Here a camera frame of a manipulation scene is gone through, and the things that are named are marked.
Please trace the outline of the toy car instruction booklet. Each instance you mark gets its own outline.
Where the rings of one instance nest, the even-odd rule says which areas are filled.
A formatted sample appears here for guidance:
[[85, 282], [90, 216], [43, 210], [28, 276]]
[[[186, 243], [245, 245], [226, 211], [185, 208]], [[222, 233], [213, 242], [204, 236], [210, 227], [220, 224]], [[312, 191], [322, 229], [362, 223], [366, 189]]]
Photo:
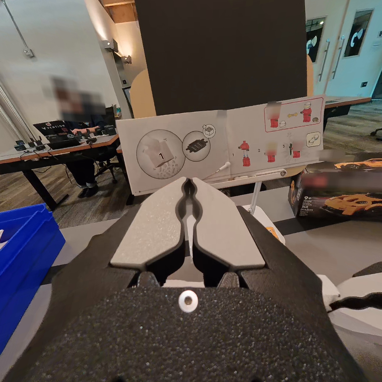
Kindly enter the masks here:
[[325, 96], [117, 121], [131, 192], [181, 178], [210, 184], [319, 161]]

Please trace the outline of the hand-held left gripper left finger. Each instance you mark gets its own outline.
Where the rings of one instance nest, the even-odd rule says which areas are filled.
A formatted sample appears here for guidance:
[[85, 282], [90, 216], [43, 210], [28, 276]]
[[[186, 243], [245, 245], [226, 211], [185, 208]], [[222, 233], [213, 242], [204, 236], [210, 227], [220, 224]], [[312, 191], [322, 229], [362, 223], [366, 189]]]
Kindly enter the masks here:
[[140, 205], [110, 265], [151, 272], [161, 286], [180, 269], [185, 259], [183, 217], [188, 181], [181, 177]]

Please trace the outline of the black office chair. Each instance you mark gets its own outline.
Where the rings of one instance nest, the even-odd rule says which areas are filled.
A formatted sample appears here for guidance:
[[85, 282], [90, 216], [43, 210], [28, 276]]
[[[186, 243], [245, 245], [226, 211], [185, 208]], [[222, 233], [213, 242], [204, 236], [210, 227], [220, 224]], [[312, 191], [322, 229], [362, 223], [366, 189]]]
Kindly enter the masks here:
[[97, 178], [99, 175], [105, 173], [106, 171], [110, 171], [112, 175], [112, 183], [117, 184], [117, 179], [114, 175], [114, 169], [118, 166], [111, 162], [111, 160], [117, 156], [117, 148], [113, 146], [104, 146], [101, 147], [102, 149], [98, 156], [96, 157], [96, 164], [98, 165], [98, 170], [95, 174], [95, 177]]

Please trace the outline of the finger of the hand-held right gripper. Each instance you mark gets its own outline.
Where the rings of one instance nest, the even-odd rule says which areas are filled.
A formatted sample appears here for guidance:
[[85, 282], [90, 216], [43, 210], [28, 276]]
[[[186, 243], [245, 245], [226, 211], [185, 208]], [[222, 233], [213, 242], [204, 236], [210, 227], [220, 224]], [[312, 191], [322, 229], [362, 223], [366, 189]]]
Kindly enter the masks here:
[[382, 296], [350, 296], [327, 304], [327, 313], [338, 329], [359, 335], [382, 336]]
[[355, 312], [382, 311], [382, 277], [358, 276], [337, 286], [339, 297], [328, 305], [328, 311], [349, 309]]

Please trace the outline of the black banner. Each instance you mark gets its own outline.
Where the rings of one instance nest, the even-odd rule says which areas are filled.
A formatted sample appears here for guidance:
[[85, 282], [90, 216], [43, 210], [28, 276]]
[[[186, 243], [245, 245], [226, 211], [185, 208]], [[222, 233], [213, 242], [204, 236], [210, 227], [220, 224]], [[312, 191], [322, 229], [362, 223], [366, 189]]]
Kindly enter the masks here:
[[48, 146], [52, 150], [66, 149], [81, 145], [79, 139], [68, 128], [68, 125], [64, 121], [57, 120], [36, 123], [33, 126], [47, 138], [49, 141]]

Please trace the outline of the long blue storage bin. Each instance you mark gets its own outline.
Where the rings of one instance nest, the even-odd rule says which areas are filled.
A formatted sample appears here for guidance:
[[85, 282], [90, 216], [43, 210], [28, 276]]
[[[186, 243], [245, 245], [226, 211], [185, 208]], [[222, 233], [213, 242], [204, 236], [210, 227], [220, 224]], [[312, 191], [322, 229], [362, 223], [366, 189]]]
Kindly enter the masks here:
[[45, 204], [0, 213], [1, 248], [6, 244], [23, 246], [34, 238], [45, 238], [59, 231]]
[[0, 251], [0, 352], [4, 350], [45, 274], [65, 244], [60, 229]]

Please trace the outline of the black phone icon sign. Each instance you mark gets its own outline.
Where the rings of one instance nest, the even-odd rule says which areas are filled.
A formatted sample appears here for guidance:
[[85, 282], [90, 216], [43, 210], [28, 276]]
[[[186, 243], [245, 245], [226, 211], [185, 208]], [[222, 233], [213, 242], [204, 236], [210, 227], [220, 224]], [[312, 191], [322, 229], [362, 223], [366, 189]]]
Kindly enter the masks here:
[[357, 11], [350, 30], [344, 57], [353, 57], [360, 54], [363, 39], [367, 32], [367, 27], [372, 17], [373, 10]]
[[316, 62], [326, 17], [308, 19], [306, 29], [306, 52], [312, 63]]

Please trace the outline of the toy car set box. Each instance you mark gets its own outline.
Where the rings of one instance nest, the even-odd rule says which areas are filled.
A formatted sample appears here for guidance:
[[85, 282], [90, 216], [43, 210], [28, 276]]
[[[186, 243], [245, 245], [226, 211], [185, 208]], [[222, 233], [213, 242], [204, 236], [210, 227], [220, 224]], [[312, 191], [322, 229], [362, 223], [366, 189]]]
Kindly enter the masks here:
[[319, 160], [291, 177], [294, 216], [381, 222], [382, 153], [324, 150]]

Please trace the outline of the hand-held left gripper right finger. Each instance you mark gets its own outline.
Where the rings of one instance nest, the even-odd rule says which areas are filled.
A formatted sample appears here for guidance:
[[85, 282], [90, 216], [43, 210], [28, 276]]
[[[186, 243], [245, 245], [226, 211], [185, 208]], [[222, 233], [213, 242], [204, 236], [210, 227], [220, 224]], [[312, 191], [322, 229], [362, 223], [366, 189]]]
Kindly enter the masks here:
[[235, 203], [204, 181], [191, 179], [193, 262], [205, 286], [217, 286], [227, 272], [265, 267], [260, 250]]

